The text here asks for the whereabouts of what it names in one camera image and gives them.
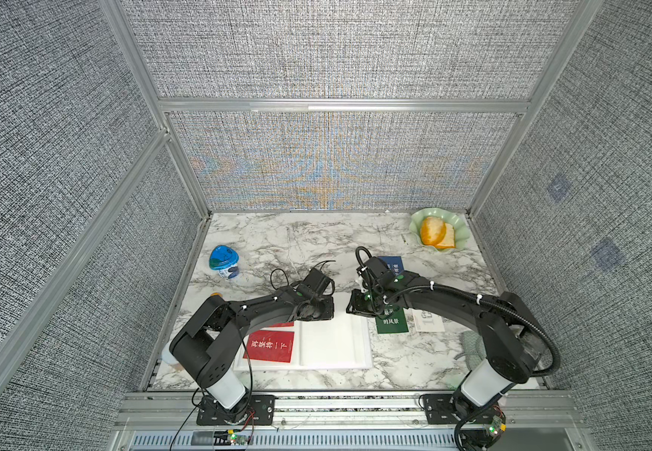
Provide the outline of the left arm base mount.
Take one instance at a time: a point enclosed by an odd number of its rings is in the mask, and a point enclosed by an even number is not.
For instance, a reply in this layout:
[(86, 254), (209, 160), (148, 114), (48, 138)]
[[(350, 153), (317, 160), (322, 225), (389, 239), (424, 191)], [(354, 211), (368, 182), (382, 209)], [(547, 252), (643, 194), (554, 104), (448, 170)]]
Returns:
[(273, 395), (247, 395), (234, 408), (226, 410), (207, 395), (198, 404), (196, 425), (242, 428), (249, 421), (250, 425), (271, 426), (276, 400)]

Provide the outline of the blue card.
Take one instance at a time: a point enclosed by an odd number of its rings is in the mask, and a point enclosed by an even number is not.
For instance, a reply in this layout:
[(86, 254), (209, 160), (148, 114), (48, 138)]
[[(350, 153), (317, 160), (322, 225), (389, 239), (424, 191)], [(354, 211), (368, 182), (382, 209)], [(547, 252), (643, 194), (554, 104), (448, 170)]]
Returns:
[(394, 274), (401, 274), (401, 272), (405, 270), (402, 257), (380, 256), (380, 260), (382, 260)]

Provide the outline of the green card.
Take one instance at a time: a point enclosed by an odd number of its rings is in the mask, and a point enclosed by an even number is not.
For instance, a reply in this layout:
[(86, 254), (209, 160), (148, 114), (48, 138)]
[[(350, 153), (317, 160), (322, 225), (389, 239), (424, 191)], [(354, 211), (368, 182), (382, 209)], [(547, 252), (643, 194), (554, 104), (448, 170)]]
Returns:
[(390, 309), (384, 315), (376, 318), (378, 334), (406, 334), (408, 322), (404, 309)]

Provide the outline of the dark red card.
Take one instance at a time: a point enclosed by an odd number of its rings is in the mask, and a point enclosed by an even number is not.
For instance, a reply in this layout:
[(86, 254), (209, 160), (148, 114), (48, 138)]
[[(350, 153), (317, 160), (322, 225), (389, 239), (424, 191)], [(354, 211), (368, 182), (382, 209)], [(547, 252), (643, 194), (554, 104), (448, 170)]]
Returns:
[(271, 326), (268, 326), (268, 329), (280, 329), (280, 328), (291, 328), (295, 325), (293, 322), (288, 322), (288, 323), (277, 323), (273, 324)]

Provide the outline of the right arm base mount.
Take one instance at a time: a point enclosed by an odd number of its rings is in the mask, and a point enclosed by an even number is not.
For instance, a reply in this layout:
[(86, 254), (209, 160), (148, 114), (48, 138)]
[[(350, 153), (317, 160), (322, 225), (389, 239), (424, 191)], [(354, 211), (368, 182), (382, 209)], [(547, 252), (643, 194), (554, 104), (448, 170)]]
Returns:
[(454, 427), (458, 450), (489, 450), (506, 431), (506, 415), (499, 405), (500, 395), (483, 406), (473, 404), (460, 391), (451, 394), (424, 394), (418, 405), (429, 425)]

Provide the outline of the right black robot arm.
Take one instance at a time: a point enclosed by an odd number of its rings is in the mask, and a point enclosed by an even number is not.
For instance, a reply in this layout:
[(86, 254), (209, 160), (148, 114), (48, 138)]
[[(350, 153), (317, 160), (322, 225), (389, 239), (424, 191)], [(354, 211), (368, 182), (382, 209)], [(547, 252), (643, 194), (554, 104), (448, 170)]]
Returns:
[(519, 296), (471, 293), (438, 284), (415, 272), (377, 278), (362, 270), (362, 289), (354, 289), (346, 311), (386, 318), (391, 310), (413, 309), (457, 322), (481, 336), (486, 358), (455, 392), (471, 409), (490, 406), (516, 385), (553, 374), (562, 356)]

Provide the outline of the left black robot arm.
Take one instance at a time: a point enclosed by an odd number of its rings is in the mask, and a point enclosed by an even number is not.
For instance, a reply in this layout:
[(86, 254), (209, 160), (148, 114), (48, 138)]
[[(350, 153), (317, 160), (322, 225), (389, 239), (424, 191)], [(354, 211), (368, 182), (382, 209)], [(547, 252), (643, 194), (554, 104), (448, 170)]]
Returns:
[(175, 335), (169, 351), (222, 409), (240, 413), (250, 390), (231, 366), (247, 336), (278, 323), (330, 321), (333, 317), (333, 296), (310, 289), (286, 286), (239, 302), (226, 302), (214, 295)]

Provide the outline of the large red card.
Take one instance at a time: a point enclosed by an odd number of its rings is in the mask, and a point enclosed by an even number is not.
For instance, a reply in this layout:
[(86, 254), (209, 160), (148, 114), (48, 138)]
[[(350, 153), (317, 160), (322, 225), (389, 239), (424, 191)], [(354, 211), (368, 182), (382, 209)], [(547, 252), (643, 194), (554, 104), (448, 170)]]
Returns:
[(293, 330), (257, 331), (246, 338), (246, 351), (251, 360), (290, 364), (295, 338)]

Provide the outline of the white photo album book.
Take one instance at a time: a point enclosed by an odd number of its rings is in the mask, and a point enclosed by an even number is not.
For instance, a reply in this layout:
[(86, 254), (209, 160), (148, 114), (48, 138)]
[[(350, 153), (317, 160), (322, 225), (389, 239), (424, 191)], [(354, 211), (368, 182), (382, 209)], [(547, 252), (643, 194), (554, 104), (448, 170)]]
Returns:
[(290, 364), (251, 360), (239, 350), (234, 370), (351, 370), (369, 369), (373, 364), (368, 321), (338, 311), (330, 321), (295, 322), (294, 354)]

